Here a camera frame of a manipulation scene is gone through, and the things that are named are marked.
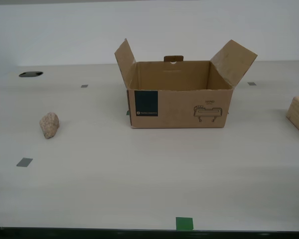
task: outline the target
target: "box tab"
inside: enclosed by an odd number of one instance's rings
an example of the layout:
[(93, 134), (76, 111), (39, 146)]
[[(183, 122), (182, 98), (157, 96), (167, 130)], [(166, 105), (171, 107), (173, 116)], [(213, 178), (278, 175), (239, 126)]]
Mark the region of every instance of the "box tab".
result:
[(210, 61), (232, 87), (238, 85), (257, 54), (230, 40)]
[(115, 52), (115, 58), (118, 62), (125, 86), (129, 88), (135, 71), (136, 61), (126, 38)]

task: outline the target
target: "open cardboard box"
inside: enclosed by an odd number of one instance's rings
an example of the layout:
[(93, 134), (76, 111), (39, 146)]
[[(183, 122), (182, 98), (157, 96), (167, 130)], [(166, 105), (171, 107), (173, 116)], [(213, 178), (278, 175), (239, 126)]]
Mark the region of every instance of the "open cardboard box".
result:
[(115, 52), (133, 128), (224, 127), (235, 86), (257, 55), (230, 40), (210, 61), (136, 62), (128, 41)]

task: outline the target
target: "green tape marker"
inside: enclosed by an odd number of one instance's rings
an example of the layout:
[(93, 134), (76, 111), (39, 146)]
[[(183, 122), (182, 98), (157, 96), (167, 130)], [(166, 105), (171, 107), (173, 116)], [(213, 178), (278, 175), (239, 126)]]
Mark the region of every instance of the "green tape marker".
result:
[(177, 231), (191, 231), (193, 229), (193, 218), (176, 218)]

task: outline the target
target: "black hole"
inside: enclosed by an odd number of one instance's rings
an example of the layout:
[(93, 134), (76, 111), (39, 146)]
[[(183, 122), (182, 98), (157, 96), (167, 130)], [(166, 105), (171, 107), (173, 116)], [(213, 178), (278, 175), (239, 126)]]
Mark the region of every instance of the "black hole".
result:
[(23, 72), (19, 76), (20, 77), (36, 77), (36, 76), (40, 76), (42, 74), (43, 74), (43, 72), (41, 72), (41, 71), (27, 71), (27, 72)]

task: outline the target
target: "table surface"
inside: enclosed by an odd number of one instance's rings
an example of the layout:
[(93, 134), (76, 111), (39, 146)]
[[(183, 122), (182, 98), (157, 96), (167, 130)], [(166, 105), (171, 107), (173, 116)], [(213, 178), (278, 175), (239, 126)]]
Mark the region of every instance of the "table surface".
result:
[(0, 79), (0, 227), (299, 231), (298, 95), (299, 62), (255, 62), (224, 128), (132, 129), (117, 65), (16, 68)]

